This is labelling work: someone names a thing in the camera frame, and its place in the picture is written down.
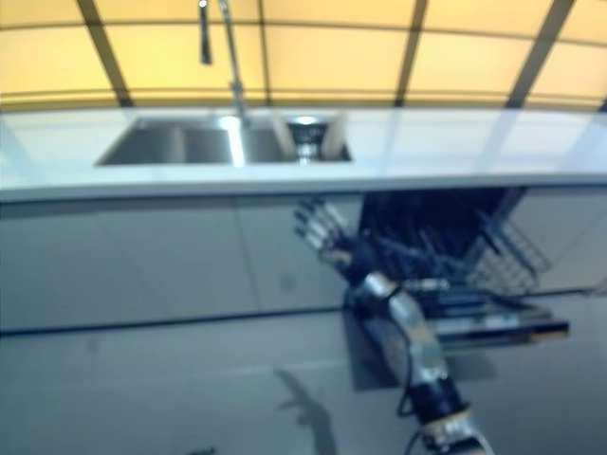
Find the right robot hand black silver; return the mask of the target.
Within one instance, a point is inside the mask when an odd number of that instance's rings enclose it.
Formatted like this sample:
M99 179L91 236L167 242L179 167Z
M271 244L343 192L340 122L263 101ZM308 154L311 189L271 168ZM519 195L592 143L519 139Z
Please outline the right robot hand black silver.
M350 286L361 286L365 278L378 270L378 258L372 245L351 229L346 217L320 197L298 202L294 210L295 233L319 260L333 267Z

